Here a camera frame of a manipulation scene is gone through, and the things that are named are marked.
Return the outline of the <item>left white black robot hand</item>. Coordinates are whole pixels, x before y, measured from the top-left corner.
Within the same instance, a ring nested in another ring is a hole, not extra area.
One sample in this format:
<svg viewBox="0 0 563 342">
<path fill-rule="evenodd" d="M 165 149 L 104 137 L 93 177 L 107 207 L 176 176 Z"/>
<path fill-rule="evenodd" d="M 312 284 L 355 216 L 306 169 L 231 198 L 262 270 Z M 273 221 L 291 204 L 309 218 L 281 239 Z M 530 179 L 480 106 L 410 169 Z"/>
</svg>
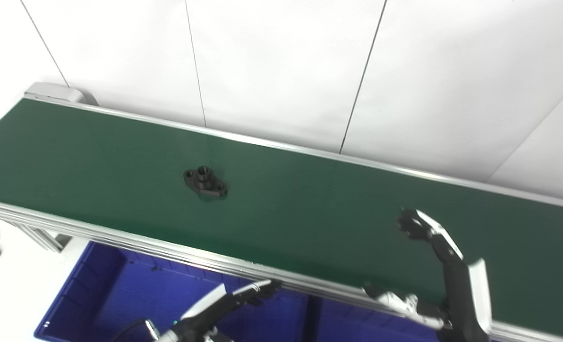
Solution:
<svg viewBox="0 0 563 342">
<path fill-rule="evenodd" d="M 162 334 L 159 342 L 211 342 L 218 334 L 215 324 L 236 309 L 249 304 L 259 306 L 262 299 L 271 298 L 282 286 L 279 279 L 251 282 L 233 292 L 225 284 L 201 297 L 179 320 Z"/>
</svg>

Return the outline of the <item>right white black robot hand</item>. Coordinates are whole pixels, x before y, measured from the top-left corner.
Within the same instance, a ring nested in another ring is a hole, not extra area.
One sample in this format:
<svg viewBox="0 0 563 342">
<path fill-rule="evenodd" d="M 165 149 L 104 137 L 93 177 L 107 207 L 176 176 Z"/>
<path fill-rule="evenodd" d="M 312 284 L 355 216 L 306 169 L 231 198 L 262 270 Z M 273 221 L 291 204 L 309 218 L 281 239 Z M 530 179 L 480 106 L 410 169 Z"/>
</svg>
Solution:
<svg viewBox="0 0 563 342">
<path fill-rule="evenodd" d="M 488 342 L 492 304 L 486 262 L 466 263 L 446 229 L 418 209 L 401 209 L 399 229 L 413 240 L 429 243 L 442 264 L 446 299 L 442 304 L 420 300 L 372 283 L 363 291 L 388 310 L 436 331 L 441 342 Z"/>
</svg>

